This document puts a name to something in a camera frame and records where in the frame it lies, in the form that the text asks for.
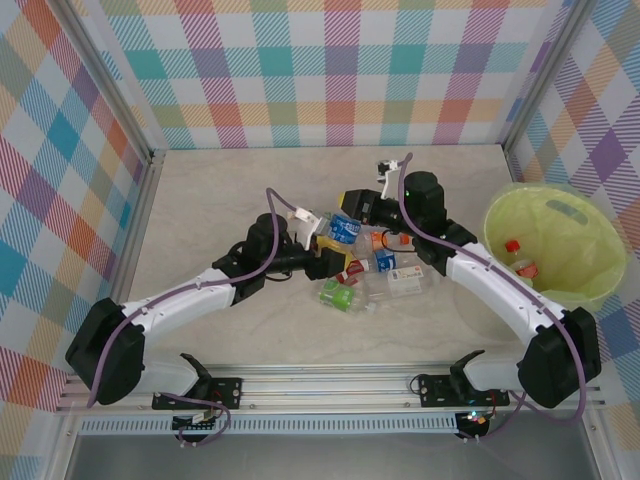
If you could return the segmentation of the green label bottle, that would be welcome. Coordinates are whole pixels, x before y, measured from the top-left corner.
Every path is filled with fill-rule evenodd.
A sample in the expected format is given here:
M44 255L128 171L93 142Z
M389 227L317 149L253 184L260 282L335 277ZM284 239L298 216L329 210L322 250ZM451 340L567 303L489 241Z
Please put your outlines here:
M358 285L347 285L331 278L325 280L315 293L315 298L322 305L347 313L372 314L377 308L367 290Z

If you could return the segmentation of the aluminium frame post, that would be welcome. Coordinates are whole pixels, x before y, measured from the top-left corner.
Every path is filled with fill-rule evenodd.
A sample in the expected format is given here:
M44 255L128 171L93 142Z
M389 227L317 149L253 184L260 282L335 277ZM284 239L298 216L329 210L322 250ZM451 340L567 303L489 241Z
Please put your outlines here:
M123 129L152 165L164 163L168 141L100 0L50 0L107 95Z
M542 18L538 30L544 37L534 43L534 56L526 61L529 69L498 137L506 158L523 137L597 1L549 0L551 17Z

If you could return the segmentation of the left circuit board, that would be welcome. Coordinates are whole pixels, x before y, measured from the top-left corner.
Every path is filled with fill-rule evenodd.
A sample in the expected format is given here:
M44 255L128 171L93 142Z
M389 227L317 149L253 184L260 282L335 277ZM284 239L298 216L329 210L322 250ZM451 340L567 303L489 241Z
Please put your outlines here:
M217 414L207 412L174 415L172 417L172 429L176 431L213 431L216 429L218 418Z

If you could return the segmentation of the yellow-green plastic bin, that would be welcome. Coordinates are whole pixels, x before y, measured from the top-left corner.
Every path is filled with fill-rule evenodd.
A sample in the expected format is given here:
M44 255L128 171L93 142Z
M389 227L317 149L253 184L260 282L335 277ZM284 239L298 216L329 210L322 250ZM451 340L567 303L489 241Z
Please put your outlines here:
M511 240L538 268L534 289L570 310L600 310L623 283L631 257L621 228L565 184L513 183L494 196L482 242L509 265Z

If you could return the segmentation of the red cap cola bottle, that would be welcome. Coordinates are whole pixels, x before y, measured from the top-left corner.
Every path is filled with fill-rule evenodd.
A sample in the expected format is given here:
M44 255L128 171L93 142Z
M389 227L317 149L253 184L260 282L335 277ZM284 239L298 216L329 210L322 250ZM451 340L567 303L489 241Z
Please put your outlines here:
M507 264L518 276L533 280L539 274L538 267L523 250L517 240L509 240L505 243Z

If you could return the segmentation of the gold red label bottle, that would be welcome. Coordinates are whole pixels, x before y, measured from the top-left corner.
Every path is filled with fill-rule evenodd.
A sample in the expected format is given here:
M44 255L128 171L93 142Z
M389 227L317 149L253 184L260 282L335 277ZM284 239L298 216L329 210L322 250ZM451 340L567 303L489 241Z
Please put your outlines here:
M348 253L345 259L345 268L343 271L333 277L338 283L354 286L361 279L362 275L370 270L370 261L367 259L356 258Z

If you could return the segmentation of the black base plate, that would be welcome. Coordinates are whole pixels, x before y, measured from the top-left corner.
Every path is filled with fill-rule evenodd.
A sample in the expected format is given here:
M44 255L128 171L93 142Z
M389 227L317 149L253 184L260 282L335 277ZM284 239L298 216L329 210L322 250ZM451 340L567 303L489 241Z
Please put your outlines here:
M506 407L510 397L501 390L479 391L461 378L449 375L417 376L417 393L422 408Z
M207 400L223 404L229 410L237 410L240 406L243 380L238 377L212 377L199 379L182 397L195 400ZM175 400L166 394L154 396L151 403L153 410L188 410L204 409L204 405L186 400Z

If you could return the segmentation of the aluminium left frame post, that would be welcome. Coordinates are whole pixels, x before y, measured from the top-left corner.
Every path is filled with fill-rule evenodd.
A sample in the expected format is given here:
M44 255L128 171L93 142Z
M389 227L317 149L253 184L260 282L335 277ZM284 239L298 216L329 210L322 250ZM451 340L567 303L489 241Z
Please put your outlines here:
M50 0L107 95L123 129L152 165L164 163L168 141L100 0Z

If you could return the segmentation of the aluminium right frame post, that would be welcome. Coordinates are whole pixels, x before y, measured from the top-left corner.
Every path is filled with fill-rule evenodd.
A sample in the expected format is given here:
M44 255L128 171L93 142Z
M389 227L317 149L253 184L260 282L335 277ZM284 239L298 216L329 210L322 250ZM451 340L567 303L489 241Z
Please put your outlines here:
M523 137L597 1L549 0L551 17L542 18L538 30L544 37L534 43L534 56L526 61L529 69L498 137L506 158Z

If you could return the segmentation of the orange label orange cap bottle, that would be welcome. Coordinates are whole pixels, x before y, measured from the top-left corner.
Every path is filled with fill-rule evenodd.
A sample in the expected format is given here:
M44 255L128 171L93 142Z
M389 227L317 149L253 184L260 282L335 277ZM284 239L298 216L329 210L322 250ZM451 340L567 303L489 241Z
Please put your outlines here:
M412 239L405 233L391 233L389 230L374 231L370 234L371 249L373 251L387 249L393 252L409 252Z

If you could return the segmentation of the right circuit board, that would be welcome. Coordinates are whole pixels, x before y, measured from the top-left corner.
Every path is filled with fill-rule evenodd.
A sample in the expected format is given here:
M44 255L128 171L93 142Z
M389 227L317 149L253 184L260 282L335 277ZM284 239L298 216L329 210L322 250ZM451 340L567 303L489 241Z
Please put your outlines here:
M488 433L494 413L491 411L468 411L457 413L456 425L459 434L484 436Z

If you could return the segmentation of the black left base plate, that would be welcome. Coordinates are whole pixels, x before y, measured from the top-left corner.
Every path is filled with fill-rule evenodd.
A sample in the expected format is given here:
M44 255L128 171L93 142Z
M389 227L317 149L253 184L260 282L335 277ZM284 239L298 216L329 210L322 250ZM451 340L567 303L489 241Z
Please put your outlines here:
M199 379L182 397L195 400L207 400L223 404L229 410L237 410L240 406L243 380L238 377L212 377ZM154 396L151 403L153 410L188 410L204 409L204 405L186 400L175 400L166 394Z

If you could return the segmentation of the white label square bottle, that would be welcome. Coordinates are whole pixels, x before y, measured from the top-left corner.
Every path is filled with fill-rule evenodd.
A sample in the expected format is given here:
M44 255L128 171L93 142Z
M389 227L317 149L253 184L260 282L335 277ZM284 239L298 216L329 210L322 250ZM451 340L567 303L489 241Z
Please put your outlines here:
M367 274L366 292L374 302L385 302L430 291L440 282L439 274L419 265Z

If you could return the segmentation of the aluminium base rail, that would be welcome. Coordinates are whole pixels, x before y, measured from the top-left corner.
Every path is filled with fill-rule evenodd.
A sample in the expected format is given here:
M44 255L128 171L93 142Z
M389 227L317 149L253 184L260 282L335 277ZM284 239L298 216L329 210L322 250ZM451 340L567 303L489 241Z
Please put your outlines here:
M418 374L447 374L438 363L205 365L212 377L243 380L239 409L233 414L414 413L420 400L409 390ZM133 393L109 405L87 408L88 389L72 375L55 413L60 415L160 414L151 391Z

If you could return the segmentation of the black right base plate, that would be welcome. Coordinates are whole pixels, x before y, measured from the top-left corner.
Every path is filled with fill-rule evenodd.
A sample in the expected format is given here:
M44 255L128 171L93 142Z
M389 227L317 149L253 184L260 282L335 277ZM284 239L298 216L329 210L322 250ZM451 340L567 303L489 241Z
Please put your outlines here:
M449 375L417 376L417 393L422 408L506 407L510 397L501 390L479 391L461 378Z

